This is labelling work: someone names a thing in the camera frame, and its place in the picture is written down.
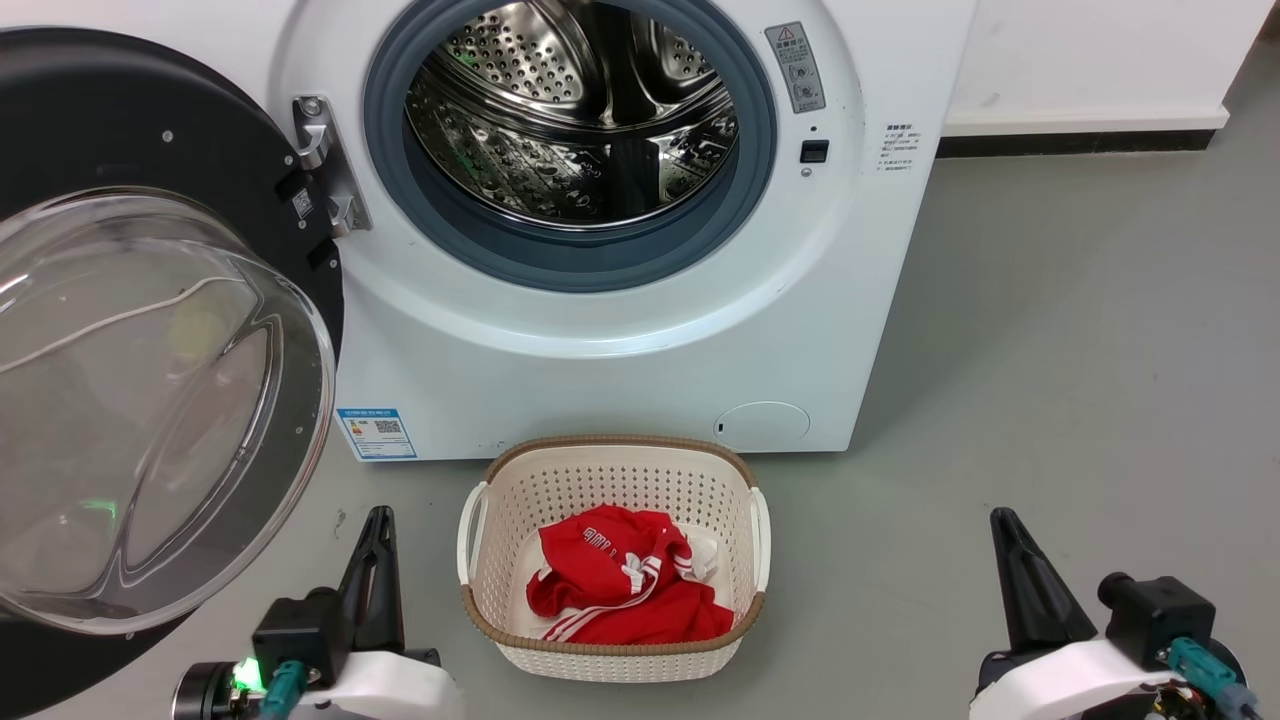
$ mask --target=blue and white sticker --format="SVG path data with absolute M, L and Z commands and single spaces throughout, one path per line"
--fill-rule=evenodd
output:
M 416 460 L 413 442 L 394 407 L 339 407 L 338 421 L 361 460 Z

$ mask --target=teal connector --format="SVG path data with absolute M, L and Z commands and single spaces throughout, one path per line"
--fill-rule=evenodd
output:
M 1229 720 L 1260 717 L 1257 696 L 1236 682 L 1235 670 L 1196 641 L 1176 638 L 1169 644 L 1165 662 L 1196 689 L 1213 698 L 1219 711 Z
M 307 667 L 297 660 L 280 664 L 259 706 L 260 720 L 285 720 L 307 691 Z

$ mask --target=metal hinge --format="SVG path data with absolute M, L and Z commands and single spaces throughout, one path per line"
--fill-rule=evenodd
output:
M 329 100 L 319 95 L 301 95 L 293 99 L 293 124 L 298 133 L 298 158 L 302 169 L 311 173 L 325 193 L 333 236 L 343 237 L 352 231 L 374 227 L 369 218 L 356 176 L 351 172 L 342 136 L 334 122 Z

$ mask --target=laundry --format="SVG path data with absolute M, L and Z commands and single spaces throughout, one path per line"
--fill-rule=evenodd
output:
M 733 624 L 704 584 L 716 543 L 690 541 L 666 512 L 604 505 L 538 530 L 547 566 L 530 609 L 558 618 L 543 639 L 599 644 L 707 641 Z

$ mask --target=basket handle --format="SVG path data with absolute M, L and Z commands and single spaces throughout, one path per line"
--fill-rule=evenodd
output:
M 458 582 L 463 585 L 470 585 L 476 573 L 476 548 L 480 547 L 480 538 L 484 536 L 484 510 L 489 506 L 484 497 L 486 489 L 489 483 L 481 482 L 471 491 L 466 505 L 462 506 L 462 519 L 458 520 Z M 474 538 L 471 523 L 476 524 Z
M 773 527 L 769 503 L 760 488 L 751 488 L 751 550 L 755 552 L 755 592 L 769 587 L 769 561 L 773 555 Z

